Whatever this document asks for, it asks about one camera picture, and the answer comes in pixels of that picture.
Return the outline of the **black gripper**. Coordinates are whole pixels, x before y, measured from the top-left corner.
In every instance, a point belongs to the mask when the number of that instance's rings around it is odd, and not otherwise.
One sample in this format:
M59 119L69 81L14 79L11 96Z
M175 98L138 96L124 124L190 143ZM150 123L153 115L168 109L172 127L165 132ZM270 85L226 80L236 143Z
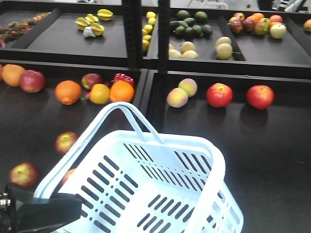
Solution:
M0 194L1 233L51 233L81 216L82 201L72 194L35 198L29 189L7 184Z

